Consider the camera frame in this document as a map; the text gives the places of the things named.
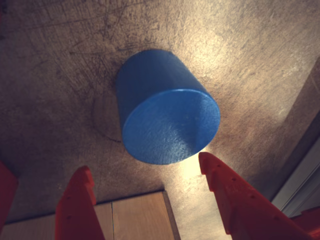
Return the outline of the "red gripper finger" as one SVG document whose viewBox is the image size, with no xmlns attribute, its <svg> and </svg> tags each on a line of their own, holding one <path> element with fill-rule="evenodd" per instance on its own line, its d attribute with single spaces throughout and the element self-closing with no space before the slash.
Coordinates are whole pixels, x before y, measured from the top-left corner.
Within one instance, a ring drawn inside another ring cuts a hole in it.
<svg viewBox="0 0 320 240">
<path fill-rule="evenodd" d="M 94 180 L 88 166 L 79 167 L 70 178 L 55 209 L 56 240 L 103 240 L 94 206 Z"/>
<path fill-rule="evenodd" d="M 214 193 L 226 234 L 234 240 L 310 240 L 240 175 L 211 153 L 198 155 L 200 171 Z"/>
</svg>

